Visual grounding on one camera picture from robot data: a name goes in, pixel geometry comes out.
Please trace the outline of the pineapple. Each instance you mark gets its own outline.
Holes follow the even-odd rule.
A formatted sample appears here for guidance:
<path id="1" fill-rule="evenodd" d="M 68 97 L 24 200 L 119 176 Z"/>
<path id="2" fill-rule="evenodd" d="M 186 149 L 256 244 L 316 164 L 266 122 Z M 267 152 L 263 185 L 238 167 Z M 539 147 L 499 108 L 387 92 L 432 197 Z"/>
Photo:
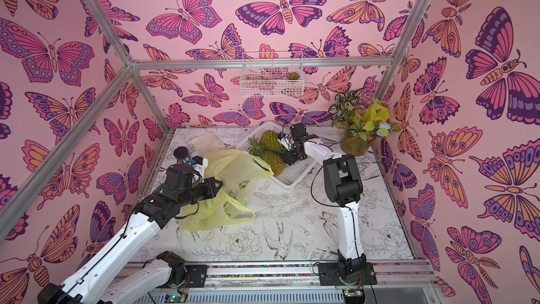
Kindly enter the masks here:
<path id="1" fill-rule="evenodd" d="M 284 172 L 285 162 L 282 159 L 281 150 L 277 149 L 272 142 L 252 137 L 249 139 L 249 144 L 250 153 L 266 162 L 271 167 L 274 177 L 278 177 Z"/>
<path id="2" fill-rule="evenodd" d="M 279 141 L 278 133 L 272 130 L 266 130 L 262 133 L 259 144 L 274 153 L 283 154 L 287 152 L 287 148 Z"/>

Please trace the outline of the yellow-green plastic bag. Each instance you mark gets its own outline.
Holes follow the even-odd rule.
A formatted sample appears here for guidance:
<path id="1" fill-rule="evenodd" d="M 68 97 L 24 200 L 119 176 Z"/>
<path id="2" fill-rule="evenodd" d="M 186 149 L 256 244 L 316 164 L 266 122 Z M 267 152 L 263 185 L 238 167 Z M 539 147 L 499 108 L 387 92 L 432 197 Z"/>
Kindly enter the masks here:
<path id="1" fill-rule="evenodd" d="M 195 138 L 192 145 L 208 160 L 205 177 L 213 177 L 223 186 L 215 198 L 186 207 L 178 227 L 202 232 L 252 222 L 255 212 L 247 207 L 247 200 L 258 181 L 274 175 L 270 165 L 247 151 L 226 148 L 214 132 Z"/>

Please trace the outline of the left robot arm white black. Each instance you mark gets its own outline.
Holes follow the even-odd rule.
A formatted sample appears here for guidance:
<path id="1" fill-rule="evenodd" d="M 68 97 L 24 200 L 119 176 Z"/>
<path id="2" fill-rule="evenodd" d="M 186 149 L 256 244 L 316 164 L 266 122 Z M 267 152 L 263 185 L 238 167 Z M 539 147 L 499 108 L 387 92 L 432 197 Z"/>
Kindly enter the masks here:
<path id="1" fill-rule="evenodd" d="M 206 165 L 197 157 L 189 164 L 168 167 L 165 183 L 135 205 L 122 229 L 62 284 L 47 284 L 37 296 L 38 303 L 134 303 L 158 287 L 187 285 L 185 260 L 168 251 L 121 281 L 115 277 L 171 220 L 183 218 L 183 208 L 199 207 L 201 201 L 218 195 L 223 183 L 205 177 Z"/>

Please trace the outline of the pineapple front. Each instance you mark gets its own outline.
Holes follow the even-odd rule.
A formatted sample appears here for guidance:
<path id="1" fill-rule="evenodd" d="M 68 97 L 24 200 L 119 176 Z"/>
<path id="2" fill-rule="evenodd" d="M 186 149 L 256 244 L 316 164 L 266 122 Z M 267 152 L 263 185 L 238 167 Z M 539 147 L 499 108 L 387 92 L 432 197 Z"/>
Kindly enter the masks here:
<path id="1" fill-rule="evenodd" d="M 285 162 L 282 159 L 281 150 L 277 149 L 272 142 L 252 137 L 249 139 L 249 144 L 250 153 L 266 162 L 271 167 L 274 177 L 278 177 L 284 172 Z"/>

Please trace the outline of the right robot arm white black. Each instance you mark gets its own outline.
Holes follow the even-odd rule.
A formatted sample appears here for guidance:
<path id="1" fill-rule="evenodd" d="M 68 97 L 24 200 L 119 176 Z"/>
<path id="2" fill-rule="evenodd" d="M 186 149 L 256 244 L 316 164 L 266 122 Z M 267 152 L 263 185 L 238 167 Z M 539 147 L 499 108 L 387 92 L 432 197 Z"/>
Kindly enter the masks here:
<path id="1" fill-rule="evenodd" d="M 302 123 L 292 125 L 289 135 L 279 133 L 278 142 L 285 149 L 283 158 L 287 165 L 308 158 L 321 165 L 319 171 L 323 173 L 324 191 L 329 203 L 317 203 L 337 210 L 337 271 L 341 280 L 346 284 L 375 285 L 374 267 L 367 262 L 357 225 L 364 185 L 355 157 L 334 151 L 318 136 L 308 134 Z"/>

